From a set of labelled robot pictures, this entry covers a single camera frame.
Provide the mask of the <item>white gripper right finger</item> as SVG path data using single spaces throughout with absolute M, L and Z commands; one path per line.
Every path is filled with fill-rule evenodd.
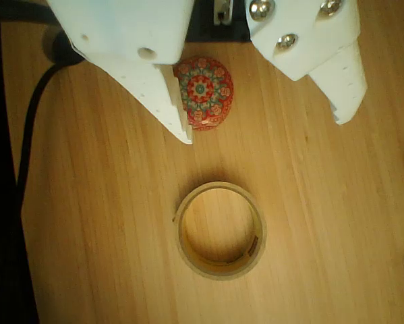
M 245 8 L 260 54 L 293 81 L 311 77 L 336 123 L 349 122 L 368 88 L 357 1 L 246 1 Z

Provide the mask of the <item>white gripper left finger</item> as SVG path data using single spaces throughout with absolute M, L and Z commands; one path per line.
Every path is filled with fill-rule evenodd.
M 192 143 L 173 65 L 193 1 L 49 1 L 73 48 L 133 95 L 172 135 Z

